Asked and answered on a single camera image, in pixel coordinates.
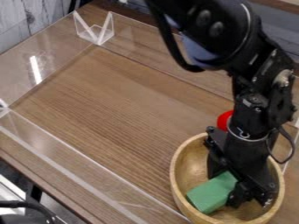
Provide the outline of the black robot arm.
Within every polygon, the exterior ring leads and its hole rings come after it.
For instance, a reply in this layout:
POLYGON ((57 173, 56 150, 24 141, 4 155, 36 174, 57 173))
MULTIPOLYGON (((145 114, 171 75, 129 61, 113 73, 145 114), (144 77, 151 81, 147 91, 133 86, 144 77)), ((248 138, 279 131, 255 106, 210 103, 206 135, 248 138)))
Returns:
POLYGON ((144 0, 163 42, 180 67, 195 73, 223 70, 232 79, 234 110, 227 129, 207 128, 208 177, 236 179, 230 207, 270 204, 279 188, 267 161, 283 125, 294 120, 295 63, 267 36, 247 0, 144 0))

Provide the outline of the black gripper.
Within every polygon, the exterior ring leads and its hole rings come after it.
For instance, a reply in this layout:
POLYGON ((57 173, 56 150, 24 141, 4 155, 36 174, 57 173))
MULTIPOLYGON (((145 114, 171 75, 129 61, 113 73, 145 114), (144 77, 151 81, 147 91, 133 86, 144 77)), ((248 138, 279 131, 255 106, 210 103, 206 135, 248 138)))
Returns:
POLYGON ((279 193, 279 183, 267 164, 266 141, 244 140, 214 126, 206 132, 208 179, 230 172, 238 180, 226 205, 239 208, 247 201, 256 200, 262 207, 267 206, 279 193))

